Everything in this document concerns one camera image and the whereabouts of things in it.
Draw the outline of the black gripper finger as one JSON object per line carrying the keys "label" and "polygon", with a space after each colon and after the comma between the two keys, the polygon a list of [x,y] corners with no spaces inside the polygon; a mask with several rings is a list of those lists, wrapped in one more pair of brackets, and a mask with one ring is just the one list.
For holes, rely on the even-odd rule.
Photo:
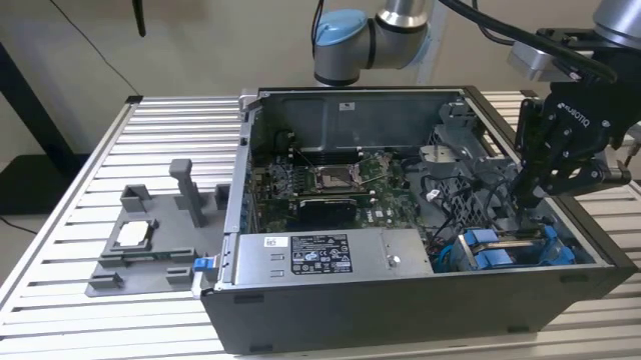
{"label": "black gripper finger", "polygon": [[533,209],[544,197],[571,191],[573,135],[564,103],[553,97],[523,102],[515,143],[523,168],[512,182],[519,210]]}
{"label": "black gripper finger", "polygon": [[589,160],[565,164],[548,179],[551,196],[573,196],[628,185],[632,173],[615,149],[605,149]]}

